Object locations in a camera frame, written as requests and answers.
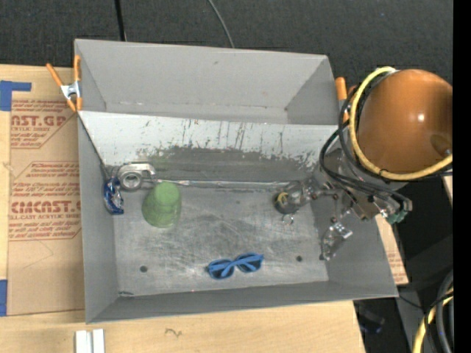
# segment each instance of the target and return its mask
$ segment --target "black floor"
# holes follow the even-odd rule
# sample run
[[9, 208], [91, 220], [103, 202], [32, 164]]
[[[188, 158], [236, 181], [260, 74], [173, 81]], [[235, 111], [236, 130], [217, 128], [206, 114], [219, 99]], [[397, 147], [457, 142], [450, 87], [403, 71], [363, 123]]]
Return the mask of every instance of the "black floor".
[[[121, 1], [128, 41], [229, 46], [206, 0]], [[326, 54], [334, 76], [351, 85], [378, 65], [421, 68], [453, 83], [453, 0], [213, 1], [238, 48]], [[0, 63], [70, 66], [74, 38], [118, 40], [113, 1], [0, 0]], [[435, 208], [437, 190], [414, 183], [406, 192]], [[402, 234], [409, 257], [422, 250], [424, 231], [433, 240], [451, 230], [450, 218], [438, 226], [433, 213], [417, 213]], [[369, 304], [386, 324], [365, 337], [366, 350], [407, 352], [394, 300]]]

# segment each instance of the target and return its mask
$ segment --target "metal ring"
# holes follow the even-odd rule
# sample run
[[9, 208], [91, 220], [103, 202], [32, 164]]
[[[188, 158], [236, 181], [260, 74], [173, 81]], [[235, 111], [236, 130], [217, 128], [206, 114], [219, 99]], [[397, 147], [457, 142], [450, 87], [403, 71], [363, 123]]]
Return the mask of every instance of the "metal ring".
[[285, 220], [286, 216], [287, 216], [287, 215], [283, 215], [283, 217], [281, 218], [281, 221], [282, 221], [284, 224], [286, 224], [286, 225], [289, 225], [289, 226], [292, 225], [292, 224], [294, 223], [294, 216], [293, 216], [293, 214], [290, 214], [290, 215], [289, 215], [289, 218], [291, 219], [289, 222], [287, 222], [287, 221]]

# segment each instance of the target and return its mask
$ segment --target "orange dome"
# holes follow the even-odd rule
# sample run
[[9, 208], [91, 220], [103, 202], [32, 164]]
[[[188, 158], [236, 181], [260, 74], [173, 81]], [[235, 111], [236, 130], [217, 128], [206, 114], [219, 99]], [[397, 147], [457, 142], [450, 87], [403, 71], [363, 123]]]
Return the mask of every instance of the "orange dome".
[[420, 171], [453, 150], [452, 105], [453, 88], [437, 75], [415, 69], [394, 72], [367, 95], [358, 144], [379, 168]]

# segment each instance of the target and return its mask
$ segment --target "gray bin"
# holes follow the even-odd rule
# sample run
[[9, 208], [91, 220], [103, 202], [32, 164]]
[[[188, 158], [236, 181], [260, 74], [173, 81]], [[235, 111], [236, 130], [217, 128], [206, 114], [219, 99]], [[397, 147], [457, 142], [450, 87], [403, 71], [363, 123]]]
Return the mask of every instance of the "gray bin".
[[[374, 221], [348, 216], [354, 234], [325, 262], [334, 201], [304, 206], [291, 226], [273, 207], [336, 129], [326, 56], [97, 40], [75, 50], [87, 322], [396, 296]], [[106, 211], [101, 162], [135, 161], [180, 182], [175, 227], [145, 222], [147, 188], [123, 192], [124, 215]], [[245, 252], [264, 255], [259, 271], [205, 270]]]

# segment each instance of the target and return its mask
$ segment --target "clamp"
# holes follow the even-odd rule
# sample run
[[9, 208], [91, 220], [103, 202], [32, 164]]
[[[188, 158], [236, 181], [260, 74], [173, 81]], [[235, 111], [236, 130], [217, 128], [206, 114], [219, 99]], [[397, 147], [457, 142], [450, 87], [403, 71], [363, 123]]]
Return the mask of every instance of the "clamp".
[[[64, 85], [59, 75], [57, 74], [54, 67], [50, 64], [46, 64], [46, 68], [51, 73], [52, 78], [56, 82], [57, 86], [61, 89], [64, 96], [67, 98], [67, 105], [71, 108], [74, 113], [82, 109], [82, 94], [80, 93], [80, 84], [82, 81], [82, 75], [80, 70], [80, 56], [75, 55], [74, 58], [74, 82], [70, 85]], [[75, 95], [75, 104], [72, 101], [72, 96]]]

